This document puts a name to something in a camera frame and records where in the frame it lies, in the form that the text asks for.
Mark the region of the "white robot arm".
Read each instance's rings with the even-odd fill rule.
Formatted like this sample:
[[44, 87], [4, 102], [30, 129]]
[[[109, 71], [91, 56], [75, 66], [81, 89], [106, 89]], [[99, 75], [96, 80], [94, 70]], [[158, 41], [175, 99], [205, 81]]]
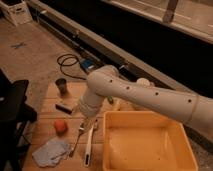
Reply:
[[213, 143], [213, 99], [199, 94], [144, 86], [119, 77], [106, 65], [89, 73], [86, 91], [78, 101], [87, 118], [95, 117], [106, 97], [113, 96], [158, 112], [194, 129]]

